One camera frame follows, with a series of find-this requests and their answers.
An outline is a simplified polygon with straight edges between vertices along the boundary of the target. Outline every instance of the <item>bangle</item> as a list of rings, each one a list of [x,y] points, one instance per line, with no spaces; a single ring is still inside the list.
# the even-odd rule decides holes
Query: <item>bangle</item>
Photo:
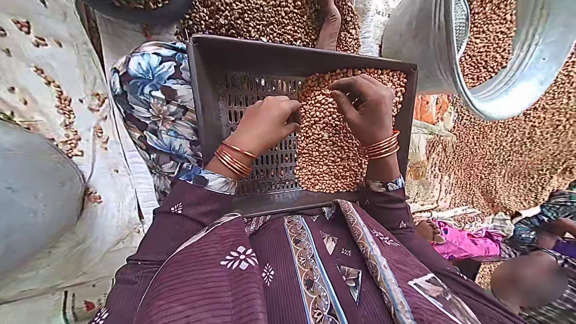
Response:
[[[232,157],[230,155],[230,153],[228,153],[224,149],[222,149],[221,146],[218,147],[218,149],[216,150],[216,153],[219,154],[228,163],[230,163],[231,167],[233,167],[235,170],[239,171],[238,174],[245,176],[245,177],[248,177],[248,175],[250,175],[250,172],[252,172],[251,167],[248,167],[248,166],[244,165],[242,162],[236,160],[234,157]]]
[[[234,146],[234,145],[232,145],[232,144],[228,144],[228,143],[226,143],[225,141],[222,141],[222,144],[228,146],[229,148],[231,148],[231,149],[233,149],[233,150],[235,150],[235,151],[238,151],[238,152],[240,152],[240,153],[242,153],[242,154],[245,154],[245,155],[247,155],[247,156],[249,156],[249,157],[251,157],[251,158],[253,158],[253,159],[258,159],[258,157],[255,156],[254,154],[252,154],[252,153],[250,153],[250,152],[248,152],[248,151],[245,151],[245,150],[241,150],[240,148],[237,148],[236,146]]]
[[[368,156],[368,159],[369,159],[369,160],[373,160],[373,159],[379,159],[379,158],[381,158],[381,157],[389,156],[389,155],[391,155],[391,154],[393,154],[393,153],[398,152],[399,149],[400,149],[400,145],[396,145],[396,148],[395,148],[393,151],[388,152],[388,153],[384,153],[383,155],[379,155],[379,156]]]
[[[247,178],[252,172],[251,167],[246,166],[242,162],[236,160],[228,152],[222,149],[222,146],[218,147],[215,155],[218,158],[218,160],[222,162],[222,164],[224,164],[227,168],[232,170],[234,173],[242,176],[243,178]]]
[[[374,143],[372,145],[368,145],[366,147],[364,147],[365,150],[372,150],[375,148],[378,148],[381,145],[385,145],[385,144],[389,144],[390,142],[393,142],[397,137],[398,134],[400,134],[399,130],[393,130],[392,131],[392,135],[388,138],[383,139],[382,141],[378,142],[378,143]]]

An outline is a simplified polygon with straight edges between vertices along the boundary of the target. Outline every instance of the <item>metal bowl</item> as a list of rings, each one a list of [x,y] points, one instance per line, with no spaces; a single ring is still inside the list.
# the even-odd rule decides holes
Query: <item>metal bowl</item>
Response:
[[[521,114],[552,84],[570,53],[576,39],[574,0],[518,0],[508,65],[472,89],[458,63],[463,46],[457,1],[462,0],[404,0],[386,25],[382,57],[418,64],[419,94],[458,94],[485,120]]]

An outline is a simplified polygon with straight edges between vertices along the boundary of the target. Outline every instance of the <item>floral sleeve cuff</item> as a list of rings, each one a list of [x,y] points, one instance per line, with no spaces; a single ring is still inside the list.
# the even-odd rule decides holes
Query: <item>floral sleeve cuff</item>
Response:
[[[176,172],[176,177],[210,191],[228,195],[235,194],[238,187],[238,181],[215,174],[191,163],[182,163]]]
[[[390,182],[374,181],[374,180],[370,180],[368,178],[365,178],[364,184],[365,184],[366,188],[368,188],[372,191],[377,191],[377,192],[382,193],[382,192],[386,192],[386,191],[392,191],[392,190],[404,188],[404,186],[406,185],[406,182],[404,181],[404,178],[402,177],[402,175],[400,175],[398,178],[396,178]]]

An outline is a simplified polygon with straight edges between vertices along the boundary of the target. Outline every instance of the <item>pink fabric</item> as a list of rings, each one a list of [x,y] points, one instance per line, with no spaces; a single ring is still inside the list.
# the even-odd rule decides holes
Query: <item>pink fabric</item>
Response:
[[[444,244],[433,244],[434,249],[446,259],[466,259],[500,254],[502,236],[485,229],[477,232],[461,231],[442,221],[434,220],[446,239]]]

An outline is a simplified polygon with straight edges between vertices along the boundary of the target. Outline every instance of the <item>bare foot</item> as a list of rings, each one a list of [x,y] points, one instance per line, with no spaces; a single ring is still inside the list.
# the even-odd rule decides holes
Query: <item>bare foot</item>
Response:
[[[416,234],[425,238],[428,242],[445,243],[446,239],[440,233],[438,226],[431,220],[421,221],[416,225]]]

